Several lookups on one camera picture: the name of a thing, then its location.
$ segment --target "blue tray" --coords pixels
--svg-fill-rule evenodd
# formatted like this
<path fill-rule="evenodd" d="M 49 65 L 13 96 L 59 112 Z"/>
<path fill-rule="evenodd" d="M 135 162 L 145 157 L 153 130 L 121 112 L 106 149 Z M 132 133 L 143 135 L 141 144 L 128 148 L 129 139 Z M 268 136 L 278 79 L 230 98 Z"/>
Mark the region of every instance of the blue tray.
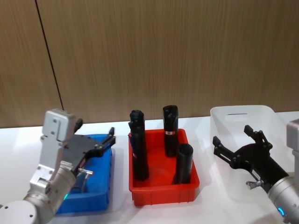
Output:
<path fill-rule="evenodd" d="M 106 134 L 90 134 L 88 136 L 96 141 L 103 141 L 107 137 Z M 71 191 L 65 196 L 56 214 L 99 211 L 108 208 L 111 156 L 112 152 L 109 148 L 102 157 L 91 158 L 87 161 L 84 168 L 94 171 L 94 174 L 86 182 L 86 193 Z"/>

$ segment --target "blue led light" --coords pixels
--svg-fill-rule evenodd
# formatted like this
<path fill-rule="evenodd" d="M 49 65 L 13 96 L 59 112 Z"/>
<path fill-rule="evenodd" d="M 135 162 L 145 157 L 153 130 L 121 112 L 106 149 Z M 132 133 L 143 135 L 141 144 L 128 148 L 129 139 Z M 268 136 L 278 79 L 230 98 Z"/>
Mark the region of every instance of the blue led light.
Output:
<path fill-rule="evenodd" d="M 285 211 L 282 208 L 279 207 L 277 210 L 279 211 L 282 217 L 285 216 Z"/>

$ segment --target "black bottle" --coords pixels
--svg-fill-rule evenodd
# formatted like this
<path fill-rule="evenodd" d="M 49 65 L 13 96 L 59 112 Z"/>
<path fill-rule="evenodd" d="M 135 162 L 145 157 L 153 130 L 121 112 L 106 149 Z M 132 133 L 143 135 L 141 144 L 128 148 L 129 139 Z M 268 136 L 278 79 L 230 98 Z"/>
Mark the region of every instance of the black bottle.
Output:
<path fill-rule="evenodd" d="M 189 144 L 180 144 L 177 151 L 176 173 L 173 184 L 190 183 L 193 161 L 193 148 Z"/>
<path fill-rule="evenodd" d="M 175 156 L 178 148 L 178 107 L 163 107 L 164 115 L 164 148 L 166 156 Z"/>
<path fill-rule="evenodd" d="M 149 177 L 149 166 L 145 144 L 144 114 L 140 110 L 130 113 L 130 142 L 133 149 L 133 171 L 137 180 L 143 181 Z"/>

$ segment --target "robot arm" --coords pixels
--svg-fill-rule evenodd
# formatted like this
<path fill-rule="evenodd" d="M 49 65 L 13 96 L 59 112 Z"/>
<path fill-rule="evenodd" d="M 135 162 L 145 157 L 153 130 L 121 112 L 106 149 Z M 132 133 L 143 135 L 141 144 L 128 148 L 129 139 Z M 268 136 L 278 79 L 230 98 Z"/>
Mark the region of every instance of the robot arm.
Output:
<path fill-rule="evenodd" d="M 287 125 L 287 145 L 295 156 L 295 177 L 289 176 L 271 157 L 270 144 L 262 131 L 254 132 L 246 125 L 244 132 L 255 143 L 236 152 L 225 148 L 214 136 L 214 154 L 229 163 L 233 169 L 245 169 L 256 179 L 246 182 L 249 189 L 262 187 L 273 202 L 284 223 L 299 224 L 299 119 Z"/>
<path fill-rule="evenodd" d="M 1 224 L 48 223 L 75 184 L 77 175 L 92 174 L 83 167 L 89 158 L 101 157 L 115 143 L 114 128 L 95 146 L 90 138 L 74 135 L 82 123 L 66 111 L 46 112 L 40 162 L 30 180 L 30 189 L 22 201 L 0 206 Z"/>
<path fill-rule="evenodd" d="M 73 136 L 75 124 L 73 114 L 59 109 L 46 112 L 41 158 L 30 180 L 30 190 L 23 201 L 0 209 L 1 223 L 45 224 L 53 218 L 76 181 L 71 164 L 62 161 L 63 148 Z"/>

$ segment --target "gray robot arm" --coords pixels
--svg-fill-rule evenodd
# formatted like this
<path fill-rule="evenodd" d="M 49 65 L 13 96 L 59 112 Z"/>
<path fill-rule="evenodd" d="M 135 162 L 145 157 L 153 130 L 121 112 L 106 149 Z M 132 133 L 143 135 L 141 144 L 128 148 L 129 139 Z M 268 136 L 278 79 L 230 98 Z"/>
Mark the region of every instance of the gray robot arm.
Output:
<path fill-rule="evenodd" d="M 46 224 L 54 217 L 76 181 L 72 165 L 62 161 L 63 148 L 73 136 L 75 124 L 73 114 L 59 109 L 46 112 L 40 162 L 30 180 L 30 190 L 22 201 L 0 208 L 0 223 Z"/>
<path fill-rule="evenodd" d="M 299 119 L 286 127 L 286 144 L 293 149 L 295 175 L 279 180 L 268 192 L 285 223 L 299 224 Z"/>

